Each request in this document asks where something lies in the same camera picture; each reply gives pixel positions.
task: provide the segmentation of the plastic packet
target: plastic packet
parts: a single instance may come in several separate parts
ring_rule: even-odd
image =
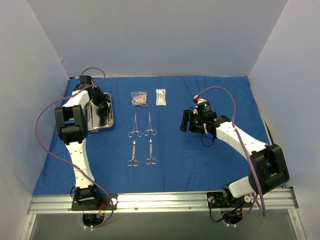
[[[132,106],[147,107],[147,93],[144,91],[131,92]]]
[[[166,90],[165,89],[156,89],[156,103],[157,106],[166,106]]]

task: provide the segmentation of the scissors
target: scissors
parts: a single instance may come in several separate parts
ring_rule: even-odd
[[[145,160],[146,164],[156,164],[157,160],[152,157],[152,140],[150,139],[150,158]]]
[[[134,133],[138,135],[138,137],[142,136],[142,131],[138,131],[138,125],[137,125],[137,113],[134,114],[134,125],[133,130],[128,133],[128,137],[132,138],[134,136]]]
[[[151,116],[150,116],[150,111],[149,111],[149,125],[148,125],[148,130],[144,130],[144,131],[143,131],[143,134],[144,134],[145,136],[148,136],[150,131],[151,131],[152,135],[156,135],[156,134],[157,134],[157,130],[152,129]]]
[[[133,141],[133,148],[132,148],[132,160],[128,161],[128,166],[138,166],[138,161],[136,160],[136,141]]]

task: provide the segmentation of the gray floor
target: gray floor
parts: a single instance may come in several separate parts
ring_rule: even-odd
[[[257,210],[238,227],[211,221],[208,211],[115,213],[103,227],[84,231],[81,214],[37,214],[31,240],[296,240],[287,210]]]

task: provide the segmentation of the surgical scissors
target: surgical scissors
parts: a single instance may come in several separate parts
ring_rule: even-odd
[[[146,164],[156,164],[157,160],[152,157],[152,140],[150,139],[150,158],[145,160]]]
[[[133,141],[133,148],[132,148],[132,160],[128,161],[128,166],[138,166],[138,161],[136,160],[136,141]]]
[[[132,138],[134,136],[134,133],[138,135],[138,137],[142,136],[142,131],[138,131],[138,125],[137,125],[137,113],[134,114],[134,125],[133,130],[128,133],[128,137]]]
[[[152,135],[156,135],[156,134],[157,134],[157,130],[152,129],[151,116],[150,116],[150,111],[149,111],[149,125],[148,125],[148,130],[144,130],[144,131],[143,131],[143,134],[144,134],[145,136],[148,136],[150,131],[151,131]]]

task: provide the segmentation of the screw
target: screw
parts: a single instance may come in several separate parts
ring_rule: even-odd
[[[244,201],[245,201],[246,203],[250,203],[250,202],[251,202],[251,197],[248,196],[248,195],[244,196]]]
[[[118,202],[117,199],[115,199],[115,198],[111,198],[111,201],[112,201],[113,205],[116,205]]]
[[[214,204],[216,201],[213,196],[208,197],[208,203],[211,203],[211,201],[212,201],[212,204]]]

